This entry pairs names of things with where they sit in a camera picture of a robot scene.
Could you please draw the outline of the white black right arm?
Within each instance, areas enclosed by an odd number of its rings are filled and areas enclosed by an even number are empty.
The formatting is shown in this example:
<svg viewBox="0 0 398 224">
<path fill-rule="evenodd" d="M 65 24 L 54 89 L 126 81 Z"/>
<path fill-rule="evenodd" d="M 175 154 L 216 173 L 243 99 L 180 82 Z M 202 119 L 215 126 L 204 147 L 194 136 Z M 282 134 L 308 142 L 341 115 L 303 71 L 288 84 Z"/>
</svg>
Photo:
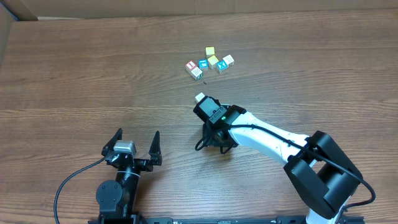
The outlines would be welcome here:
<svg viewBox="0 0 398 224">
<path fill-rule="evenodd" d="M 203 137 L 195 146 L 218 146 L 222 154 L 250 147 L 282 164 L 296 192 L 309 207 L 306 223 L 339 223 L 363 176 L 333 138 L 322 131 L 294 134 L 257 119 L 236 105 L 196 105 Z"/>
</svg>

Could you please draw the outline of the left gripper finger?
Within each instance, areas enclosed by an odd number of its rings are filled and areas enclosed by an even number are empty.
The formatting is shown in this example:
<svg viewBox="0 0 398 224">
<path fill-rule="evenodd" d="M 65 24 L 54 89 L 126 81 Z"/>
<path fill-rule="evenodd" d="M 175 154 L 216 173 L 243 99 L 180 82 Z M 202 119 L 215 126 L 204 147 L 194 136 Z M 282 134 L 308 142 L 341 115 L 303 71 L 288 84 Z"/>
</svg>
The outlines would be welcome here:
<svg viewBox="0 0 398 224">
<path fill-rule="evenodd" d="M 122 140 L 123 130 L 119 128 L 115 135 L 104 145 L 101 151 L 102 156 L 106 156 L 109 151 L 113 151 L 113 148 L 118 140 Z"/>
<path fill-rule="evenodd" d="M 152 144 L 149 150 L 150 162 L 154 166 L 162 165 L 162 153 L 160 149 L 160 132 L 156 131 L 155 136 L 152 140 Z"/>
</svg>

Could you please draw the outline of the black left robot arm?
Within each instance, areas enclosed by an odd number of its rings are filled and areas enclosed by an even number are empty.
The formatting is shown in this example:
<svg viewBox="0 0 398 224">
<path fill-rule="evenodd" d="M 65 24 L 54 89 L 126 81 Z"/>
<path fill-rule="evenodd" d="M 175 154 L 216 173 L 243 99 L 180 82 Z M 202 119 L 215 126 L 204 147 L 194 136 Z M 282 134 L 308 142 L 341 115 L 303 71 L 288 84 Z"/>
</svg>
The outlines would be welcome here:
<svg viewBox="0 0 398 224">
<path fill-rule="evenodd" d="M 162 165 L 160 133 L 155 132 L 149 149 L 149 159 L 136 157 L 133 141 L 122 139 L 123 130 L 105 144 L 101 151 L 107 165 L 117 169 L 114 180 L 104 181 L 96 190 L 99 215 L 88 223 L 140 223 L 143 220 L 139 212 L 133 210 L 141 172 L 152 172 L 155 166 Z"/>
</svg>

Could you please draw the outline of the white block frog picture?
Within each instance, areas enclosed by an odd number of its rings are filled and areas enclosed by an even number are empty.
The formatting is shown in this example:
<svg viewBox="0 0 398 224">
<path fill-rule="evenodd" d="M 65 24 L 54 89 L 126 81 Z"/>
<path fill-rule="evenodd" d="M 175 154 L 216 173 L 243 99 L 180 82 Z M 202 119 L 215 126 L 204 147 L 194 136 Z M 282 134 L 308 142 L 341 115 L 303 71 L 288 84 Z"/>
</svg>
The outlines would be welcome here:
<svg viewBox="0 0 398 224">
<path fill-rule="evenodd" d="M 199 93 L 199 94 L 197 94 L 197 96 L 195 97 L 195 101 L 196 101 L 196 103 L 199 103 L 199 102 L 201 102 L 201 100 L 202 99 L 204 99 L 204 97 L 205 97 L 205 94 L 204 93 Z"/>
</svg>

